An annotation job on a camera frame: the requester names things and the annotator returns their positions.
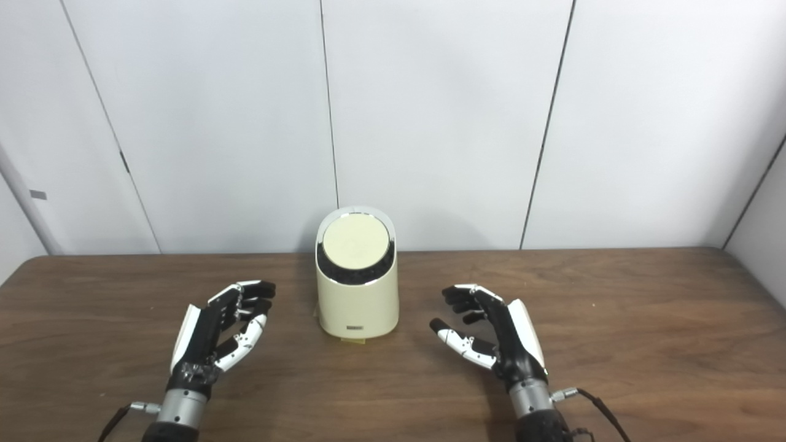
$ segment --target black cable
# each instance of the black cable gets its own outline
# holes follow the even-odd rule
[[[109,436],[109,434],[115,428],[115,425],[117,425],[117,423],[120,422],[120,420],[123,419],[123,417],[125,417],[126,414],[128,414],[128,411],[130,409],[131,409],[131,404],[129,403],[125,407],[119,408],[117,410],[115,415],[112,416],[112,418],[109,419],[109,422],[106,423],[106,427],[104,427],[104,430],[101,431],[101,435],[98,437],[98,442],[104,442],[106,436]]]
[[[605,416],[606,419],[608,419],[608,421],[612,423],[614,428],[617,429],[617,432],[619,432],[619,435],[622,437],[622,439],[625,442],[630,442],[630,438],[628,437],[627,434],[625,434],[625,430],[619,424],[619,422],[617,422],[617,418],[614,416],[614,413],[612,413],[612,411],[609,410],[608,407],[606,407],[606,404],[603,403],[601,398],[592,396],[586,390],[582,390],[582,389],[576,389],[576,390],[578,390],[578,394],[580,394],[580,395],[584,396],[585,398],[589,399],[593,403],[593,405],[595,407],[597,407],[597,409],[600,410],[601,413],[603,413],[603,416]]]

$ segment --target white panel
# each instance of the white panel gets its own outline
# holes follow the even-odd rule
[[[39,237],[0,176],[0,285],[24,261],[45,254]]]
[[[786,2],[581,0],[526,249],[722,245],[786,131]]]
[[[786,157],[767,174],[727,250],[786,307]]]
[[[0,149],[54,252],[158,252],[60,3],[0,2]]]
[[[325,0],[341,205],[403,249],[517,249],[570,7]]]
[[[318,1],[66,5],[164,252],[313,246],[336,208]]]

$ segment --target cream-colored container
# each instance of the cream-colored container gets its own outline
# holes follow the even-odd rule
[[[329,334],[367,339],[399,322],[393,223],[375,208],[340,208],[325,217],[315,246],[319,322]]]

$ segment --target white lid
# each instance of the white lid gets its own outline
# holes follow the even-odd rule
[[[350,213],[330,223],[322,245],[335,265],[358,270],[371,267],[385,256],[390,236],[377,218],[365,213]]]

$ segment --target wooden table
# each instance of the wooden table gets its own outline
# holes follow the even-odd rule
[[[0,289],[0,440],[95,440],[118,407],[159,402],[186,305],[252,278],[278,295],[257,348],[215,386],[203,442],[512,442],[501,383],[428,328],[461,324],[439,294],[458,282],[523,299],[551,386],[602,397],[634,442],[786,440],[786,314],[721,251],[399,259],[399,326],[365,345],[319,328],[309,254],[29,261]],[[598,442],[619,440],[588,401],[560,409]],[[139,441],[151,420],[132,412],[110,440]]]

